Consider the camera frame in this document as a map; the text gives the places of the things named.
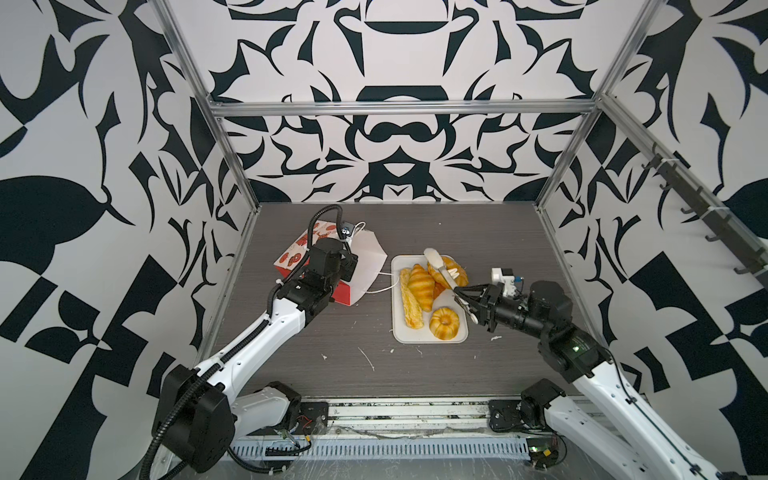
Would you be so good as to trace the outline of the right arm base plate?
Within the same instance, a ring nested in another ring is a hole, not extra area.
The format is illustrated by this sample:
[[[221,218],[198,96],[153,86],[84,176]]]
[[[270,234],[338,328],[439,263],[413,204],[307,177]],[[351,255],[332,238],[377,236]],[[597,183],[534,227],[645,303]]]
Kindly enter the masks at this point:
[[[541,427],[538,406],[529,399],[490,400],[489,428],[496,433],[532,431]]]

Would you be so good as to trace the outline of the round fluted yellow bun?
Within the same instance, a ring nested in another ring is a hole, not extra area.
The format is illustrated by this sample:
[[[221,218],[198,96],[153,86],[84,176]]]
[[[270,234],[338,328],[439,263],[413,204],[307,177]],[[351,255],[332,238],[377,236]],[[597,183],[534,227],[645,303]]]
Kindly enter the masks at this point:
[[[431,316],[429,329],[432,335],[441,341],[454,339],[460,331],[460,317],[449,307],[435,310]]]

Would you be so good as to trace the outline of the golden ring shaped bread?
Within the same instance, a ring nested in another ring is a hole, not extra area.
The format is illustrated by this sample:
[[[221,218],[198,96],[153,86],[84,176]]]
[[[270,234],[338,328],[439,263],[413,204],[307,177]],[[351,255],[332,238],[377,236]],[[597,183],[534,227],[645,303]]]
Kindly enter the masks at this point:
[[[447,269],[448,273],[450,274],[451,278],[454,280],[457,286],[465,287],[469,285],[468,274],[461,265],[459,265],[450,256],[442,256],[442,260],[445,265],[445,268]],[[435,268],[435,266],[431,262],[427,263],[427,267],[428,267],[429,274],[433,277],[434,281],[437,284],[440,284],[444,288],[449,288],[448,281],[445,279],[442,273]]]

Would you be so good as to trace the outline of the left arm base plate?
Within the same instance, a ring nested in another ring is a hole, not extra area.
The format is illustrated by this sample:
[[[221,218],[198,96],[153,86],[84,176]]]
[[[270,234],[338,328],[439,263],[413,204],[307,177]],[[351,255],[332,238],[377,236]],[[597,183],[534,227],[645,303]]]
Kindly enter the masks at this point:
[[[277,424],[261,427],[249,435],[277,434],[283,430],[292,435],[317,435],[327,430],[329,403],[326,401],[302,401],[289,407],[284,418]]]

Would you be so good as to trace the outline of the long yellow fake bread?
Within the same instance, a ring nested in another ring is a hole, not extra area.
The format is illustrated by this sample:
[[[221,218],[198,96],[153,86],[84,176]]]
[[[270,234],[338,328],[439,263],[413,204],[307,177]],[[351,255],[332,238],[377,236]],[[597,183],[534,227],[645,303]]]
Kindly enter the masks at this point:
[[[421,306],[416,299],[415,295],[409,288],[409,281],[411,278],[411,269],[404,268],[399,273],[400,292],[402,297],[404,318],[406,325],[414,330],[419,330],[424,327],[423,313]]]

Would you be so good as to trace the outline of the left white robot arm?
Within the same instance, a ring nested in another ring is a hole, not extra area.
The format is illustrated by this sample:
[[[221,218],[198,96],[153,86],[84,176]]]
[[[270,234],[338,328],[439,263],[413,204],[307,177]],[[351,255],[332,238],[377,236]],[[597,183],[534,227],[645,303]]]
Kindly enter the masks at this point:
[[[147,479],[160,448],[198,473],[228,454],[234,440],[263,428],[289,429],[301,397],[273,382],[255,394],[241,394],[248,380],[329,303],[340,281],[351,280],[357,257],[349,245],[322,238],[309,247],[306,264],[273,289],[267,310],[223,350],[193,368],[175,367],[162,382],[152,440],[139,476]]]

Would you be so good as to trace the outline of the orange fake croissant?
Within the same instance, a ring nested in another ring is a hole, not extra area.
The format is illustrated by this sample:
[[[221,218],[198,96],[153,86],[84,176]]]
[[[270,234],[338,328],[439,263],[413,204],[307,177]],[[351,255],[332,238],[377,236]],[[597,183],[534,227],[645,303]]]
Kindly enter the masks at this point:
[[[442,284],[436,283],[433,289],[433,298],[437,299],[444,290],[445,287]]]

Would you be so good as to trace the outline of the red white paper bag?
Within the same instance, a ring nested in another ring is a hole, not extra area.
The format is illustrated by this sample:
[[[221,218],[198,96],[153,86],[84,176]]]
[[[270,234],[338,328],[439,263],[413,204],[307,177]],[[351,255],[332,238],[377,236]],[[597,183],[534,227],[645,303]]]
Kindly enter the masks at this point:
[[[351,252],[357,256],[357,265],[349,281],[341,280],[334,292],[333,298],[337,303],[352,306],[358,302],[373,285],[379,276],[387,259],[387,254],[381,247],[376,235],[367,228],[364,221],[358,222],[351,229],[351,239],[348,241]],[[301,257],[308,250],[308,233],[304,231],[273,263],[283,277],[294,270]]]

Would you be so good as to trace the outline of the golden fake croissant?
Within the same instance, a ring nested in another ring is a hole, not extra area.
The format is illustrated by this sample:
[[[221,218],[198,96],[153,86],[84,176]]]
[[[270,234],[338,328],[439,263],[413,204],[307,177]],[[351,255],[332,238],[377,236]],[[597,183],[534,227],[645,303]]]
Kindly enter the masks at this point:
[[[408,289],[420,308],[427,312],[433,309],[435,280],[421,264],[415,264],[410,271]]]

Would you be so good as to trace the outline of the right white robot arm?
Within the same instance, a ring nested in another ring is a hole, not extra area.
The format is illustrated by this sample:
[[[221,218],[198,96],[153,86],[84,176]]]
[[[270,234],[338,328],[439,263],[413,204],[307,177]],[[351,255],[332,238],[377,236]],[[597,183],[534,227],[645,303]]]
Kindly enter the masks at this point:
[[[545,363],[613,425],[592,420],[565,391],[542,379],[520,395],[511,419],[492,412],[492,430],[524,426],[564,437],[616,479],[736,479],[684,441],[624,377],[611,352],[572,320],[573,302],[556,282],[528,293],[512,281],[456,287],[459,305],[488,331],[499,326],[537,340]]]

